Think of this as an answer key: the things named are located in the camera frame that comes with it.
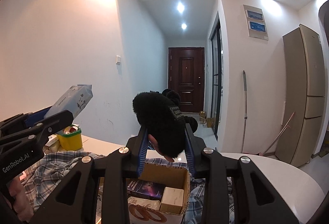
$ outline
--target yellow container with green rim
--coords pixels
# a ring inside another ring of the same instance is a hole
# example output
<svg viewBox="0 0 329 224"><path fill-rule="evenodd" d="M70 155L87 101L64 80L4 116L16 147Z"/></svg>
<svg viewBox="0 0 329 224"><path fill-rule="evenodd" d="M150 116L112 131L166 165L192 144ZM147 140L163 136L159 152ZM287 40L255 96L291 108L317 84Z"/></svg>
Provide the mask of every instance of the yellow container with green rim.
<svg viewBox="0 0 329 224"><path fill-rule="evenodd" d="M62 134L57 134L57 136L60 141L60 145L67 151L76 151L82 148L80 128L78 128L75 132L69 134L65 134L65 132L63 132Z"/></svg>

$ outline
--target doorway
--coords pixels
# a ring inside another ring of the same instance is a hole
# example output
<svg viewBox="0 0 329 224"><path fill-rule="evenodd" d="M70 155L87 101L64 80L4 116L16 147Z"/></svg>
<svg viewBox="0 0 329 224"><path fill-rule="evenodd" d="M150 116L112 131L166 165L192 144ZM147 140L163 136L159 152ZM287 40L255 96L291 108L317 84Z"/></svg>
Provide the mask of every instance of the doorway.
<svg viewBox="0 0 329 224"><path fill-rule="evenodd" d="M213 119L213 133L218 139L217 131L220 123L221 97L223 95L223 46L219 20L211 37L211 46L213 53L213 93L210 117Z"/></svg>
<svg viewBox="0 0 329 224"><path fill-rule="evenodd" d="M203 111L204 48L169 48L168 58L168 88L180 95L180 110Z"/></svg>

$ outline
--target plaid shirt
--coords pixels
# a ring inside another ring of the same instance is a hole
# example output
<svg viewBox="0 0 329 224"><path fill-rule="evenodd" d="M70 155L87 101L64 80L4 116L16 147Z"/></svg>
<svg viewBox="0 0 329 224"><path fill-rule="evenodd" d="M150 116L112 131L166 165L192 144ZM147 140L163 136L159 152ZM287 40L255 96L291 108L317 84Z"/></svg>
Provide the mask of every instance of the plaid shirt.
<svg viewBox="0 0 329 224"><path fill-rule="evenodd" d="M89 155L94 159L104 156L89 152L59 152L45 155L40 161L29 167L25 172L27 177L22 181L25 187L25 193L28 197L34 212L38 210L40 205L46 200L54 188L67 175L81 157ZM170 163L165 159L147 159L147 163L177 166L188 168L185 163ZM234 205L233 196L231 194L232 182L227 178L229 190L229 214L230 224L234 223ZM203 196L205 181L204 179L190 178L190 197L189 206L186 210L182 224L198 224L201 223Z"/></svg>

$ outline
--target green rim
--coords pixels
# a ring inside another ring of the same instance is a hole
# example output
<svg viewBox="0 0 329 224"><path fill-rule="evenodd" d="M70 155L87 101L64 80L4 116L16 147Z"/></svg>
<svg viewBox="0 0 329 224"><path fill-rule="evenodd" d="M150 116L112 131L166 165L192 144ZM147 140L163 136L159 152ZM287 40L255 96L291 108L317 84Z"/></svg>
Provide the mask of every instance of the green rim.
<svg viewBox="0 0 329 224"><path fill-rule="evenodd" d="M63 135L57 134L57 135L62 136L64 138L69 138L69 137L73 137L73 136L78 135L78 134L81 134L81 129L78 129L77 131L75 131L73 133L70 133L70 134L63 134Z"/></svg>

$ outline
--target door frame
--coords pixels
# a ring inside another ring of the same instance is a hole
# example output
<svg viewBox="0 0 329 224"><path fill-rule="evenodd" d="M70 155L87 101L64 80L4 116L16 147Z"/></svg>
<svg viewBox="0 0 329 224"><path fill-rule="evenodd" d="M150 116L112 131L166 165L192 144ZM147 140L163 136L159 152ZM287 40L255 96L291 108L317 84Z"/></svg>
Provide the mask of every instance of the door frame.
<svg viewBox="0 0 329 224"><path fill-rule="evenodd" d="M222 92L222 57L221 57L221 41L220 41L220 36L219 36L219 30L220 30L220 22L218 19L218 22L216 24L216 27L213 31L213 34L211 36L210 42L211 42L211 56L212 56L212 63L213 63L213 38L215 37L215 34L217 35L217 49L218 49L218 74L216 74L218 76L218 93L217 93L217 107L216 107L216 119L215 119L215 123L212 123L212 129L213 129L213 133L216 137L216 140L218 140L218 126L219 126L219 114L220 114L220 103L221 103L221 92ZM213 93L213 86L214 86L214 63L213 63L213 70L212 70L212 94L211 94L211 110L210 110L210 117L213 118L213 98L214 98L214 93Z"/></svg>
<svg viewBox="0 0 329 224"><path fill-rule="evenodd" d="M204 47L170 47L168 48L168 88L171 88L171 78L170 78L170 73L171 73L171 65L170 65L170 61L171 61L171 50L173 49L189 49L189 50L194 50L194 49L200 49L202 50L202 67L203 67L203 79L202 79L202 87L203 87L203 91L202 91L202 110L204 110L204 106L205 106L205 79L206 79L206 75L205 75L205 48Z"/></svg>

